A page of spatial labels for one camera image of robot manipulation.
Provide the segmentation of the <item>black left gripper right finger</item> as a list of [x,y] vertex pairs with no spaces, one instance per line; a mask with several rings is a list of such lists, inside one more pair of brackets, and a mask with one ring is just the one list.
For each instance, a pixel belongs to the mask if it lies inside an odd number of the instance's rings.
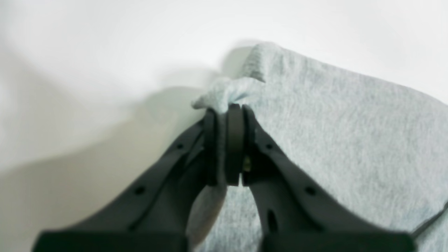
[[417,250],[410,234],[339,204],[283,153],[247,105],[229,105],[226,113],[226,182],[251,190],[262,225],[259,252]]

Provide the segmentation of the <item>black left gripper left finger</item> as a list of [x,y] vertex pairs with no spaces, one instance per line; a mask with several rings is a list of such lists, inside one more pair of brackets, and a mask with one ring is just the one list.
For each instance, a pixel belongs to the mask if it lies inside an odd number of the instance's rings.
[[161,158],[99,212],[43,231],[34,252],[189,252],[186,226],[196,197],[217,186],[217,115],[185,130]]

